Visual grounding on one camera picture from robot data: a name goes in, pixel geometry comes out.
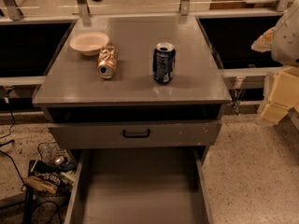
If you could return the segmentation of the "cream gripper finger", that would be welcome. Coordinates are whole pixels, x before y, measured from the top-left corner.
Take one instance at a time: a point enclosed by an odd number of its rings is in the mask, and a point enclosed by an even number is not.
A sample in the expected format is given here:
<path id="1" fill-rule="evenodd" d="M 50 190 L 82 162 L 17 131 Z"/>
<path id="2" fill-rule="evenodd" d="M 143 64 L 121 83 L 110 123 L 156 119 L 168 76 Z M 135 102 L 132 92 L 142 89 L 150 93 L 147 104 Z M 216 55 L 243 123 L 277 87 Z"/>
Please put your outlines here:
<path id="1" fill-rule="evenodd" d="M 283 67 L 265 80 L 265 95 L 260 106 L 261 120 L 278 124 L 292 108 L 299 104 L 299 68 Z"/>
<path id="2" fill-rule="evenodd" d="M 258 52 L 267 52 L 272 48 L 272 37 L 275 28 L 272 27 L 259 36 L 257 40 L 251 45 L 251 49 Z"/>

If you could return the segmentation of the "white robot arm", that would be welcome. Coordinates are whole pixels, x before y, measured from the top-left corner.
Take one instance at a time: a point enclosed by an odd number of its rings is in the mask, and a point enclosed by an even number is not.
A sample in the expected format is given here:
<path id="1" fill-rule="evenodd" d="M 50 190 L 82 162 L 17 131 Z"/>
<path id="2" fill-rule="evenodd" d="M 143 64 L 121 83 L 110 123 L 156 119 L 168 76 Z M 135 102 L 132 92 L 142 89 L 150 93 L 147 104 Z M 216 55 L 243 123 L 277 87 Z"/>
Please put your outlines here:
<path id="1" fill-rule="evenodd" d="M 277 24 L 251 45 L 258 52 L 269 51 L 273 61 L 282 65 L 264 81 L 264 98 L 259 107 L 263 122 L 278 124 L 299 104 L 299 1 L 283 13 Z"/>

